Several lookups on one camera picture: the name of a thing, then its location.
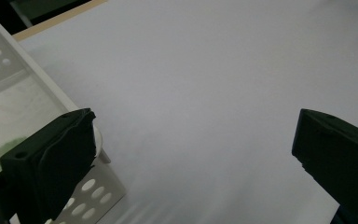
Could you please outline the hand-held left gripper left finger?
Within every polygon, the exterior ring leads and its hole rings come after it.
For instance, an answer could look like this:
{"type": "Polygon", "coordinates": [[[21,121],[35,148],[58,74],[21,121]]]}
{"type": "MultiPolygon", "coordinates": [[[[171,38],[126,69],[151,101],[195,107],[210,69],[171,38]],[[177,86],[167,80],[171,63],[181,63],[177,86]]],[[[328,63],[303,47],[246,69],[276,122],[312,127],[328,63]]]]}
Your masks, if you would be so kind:
{"type": "Polygon", "coordinates": [[[66,206],[96,156],[94,119],[89,108],[63,114],[0,158],[21,224],[44,224],[66,206]]]}

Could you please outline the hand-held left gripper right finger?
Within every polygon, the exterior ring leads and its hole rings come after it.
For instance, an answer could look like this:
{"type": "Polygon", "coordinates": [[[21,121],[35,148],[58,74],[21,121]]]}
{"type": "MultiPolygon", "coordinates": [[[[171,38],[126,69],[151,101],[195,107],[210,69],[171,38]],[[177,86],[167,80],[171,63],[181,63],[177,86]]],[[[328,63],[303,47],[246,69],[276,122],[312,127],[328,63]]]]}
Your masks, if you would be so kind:
{"type": "Polygon", "coordinates": [[[358,127],[302,109],[292,155],[339,205],[358,217],[358,127]]]}

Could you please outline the white perforated plastic tray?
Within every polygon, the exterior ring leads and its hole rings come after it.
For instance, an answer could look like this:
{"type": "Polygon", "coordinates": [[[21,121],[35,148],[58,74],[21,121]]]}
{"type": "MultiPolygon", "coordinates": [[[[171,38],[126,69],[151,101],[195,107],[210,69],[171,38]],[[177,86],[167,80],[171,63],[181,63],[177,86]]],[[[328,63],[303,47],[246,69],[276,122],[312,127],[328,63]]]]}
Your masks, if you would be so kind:
{"type": "MultiPolygon", "coordinates": [[[[77,107],[0,24],[0,146],[28,138],[57,117],[77,107]]],[[[93,123],[96,156],[91,169],[56,219],[44,224],[97,224],[124,196],[125,190],[103,151],[101,133],[93,123]]],[[[0,224],[21,224],[15,187],[0,164],[0,224]]]]}

